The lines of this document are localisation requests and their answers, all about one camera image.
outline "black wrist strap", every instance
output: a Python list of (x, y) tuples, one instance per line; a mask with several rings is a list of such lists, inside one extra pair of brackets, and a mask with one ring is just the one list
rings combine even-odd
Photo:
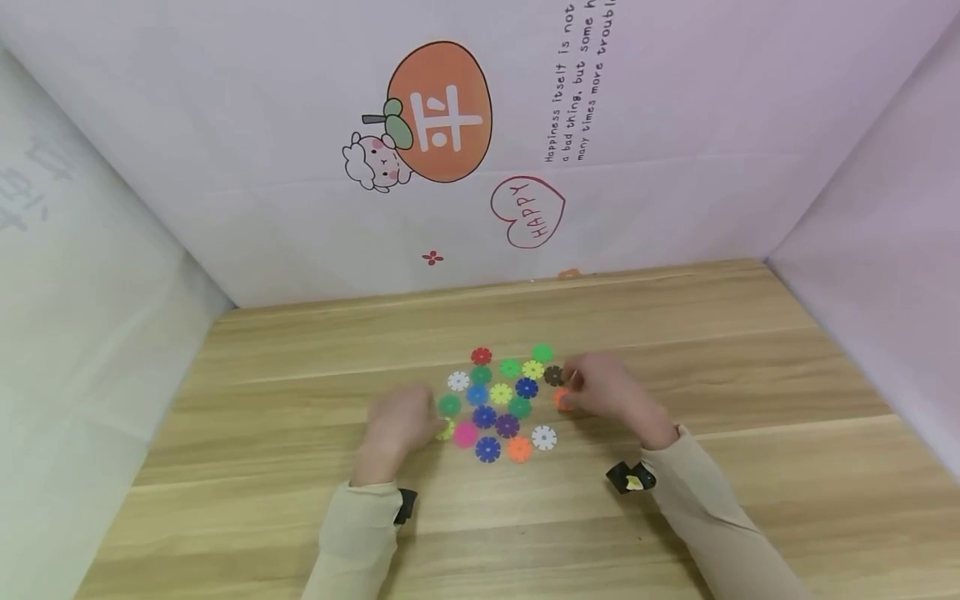
[(621, 494), (634, 491), (629, 489), (630, 480), (628, 476), (635, 477), (645, 492), (652, 490), (654, 486), (657, 485), (657, 478), (654, 477), (654, 474), (651, 473), (643, 463), (637, 463), (634, 467), (630, 468), (626, 463), (620, 461), (607, 471), (607, 479)]
[(400, 505), (400, 510), (396, 512), (394, 525), (402, 525), (414, 515), (414, 503), (417, 502), (417, 495), (413, 490), (400, 488), (400, 497), (403, 498), (403, 504)]

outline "long sleeve shirt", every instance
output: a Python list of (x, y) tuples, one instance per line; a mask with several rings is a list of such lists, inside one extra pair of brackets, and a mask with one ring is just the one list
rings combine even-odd
[[(743, 512), (720, 468), (680, 427), (664, 450), (647, 451), (657, 477), (650, 490), (686, 543), (716, 600), (807, 600), (804, 585)], [(393, 483), (333, 494), (320, 555), (302, 600), (375, 600), (396, 551), (394, 518), (402, 504)]]

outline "black snowflake piece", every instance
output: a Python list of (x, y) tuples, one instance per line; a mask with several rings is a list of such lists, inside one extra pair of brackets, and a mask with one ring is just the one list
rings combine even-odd
[(564, 384), (564, 369), (558, 365), (550, 365), (546, 368), (546, 371), (543, 372), (543, 381), (546, 381), (553, 387), (558, 387)]

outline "wooden table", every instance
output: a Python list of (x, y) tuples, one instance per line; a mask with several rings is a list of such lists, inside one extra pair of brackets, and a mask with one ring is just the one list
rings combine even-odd
[[(615, 348), (818, 597), (960, 598), (957, 486), (749, 260), (228, 313), (77, 597), (300, 598), (369, 399), (537, 342)], [(709, 597), (650, 498), (604, 478), (630, 436), (535, 403), (524, 431), (560, 442), (526, 465), (442, 443), (409, 462), (418, 513), (384, 597)]]

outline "child's hand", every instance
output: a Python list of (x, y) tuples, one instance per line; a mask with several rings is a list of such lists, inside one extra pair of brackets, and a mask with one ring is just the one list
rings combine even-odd
[(680, 438), (677, 427), (623, 362), (610, 352), (588, 352), (564, 365), (570, 392), (564, 404), (618, 420), (640, 438), (643, 447), (660, 450)]
[(394, 481), (407, 454), (426, 445), (445, 426), (429, 387), (411, 384), (392, 390), (370, 407), (350, 484)]

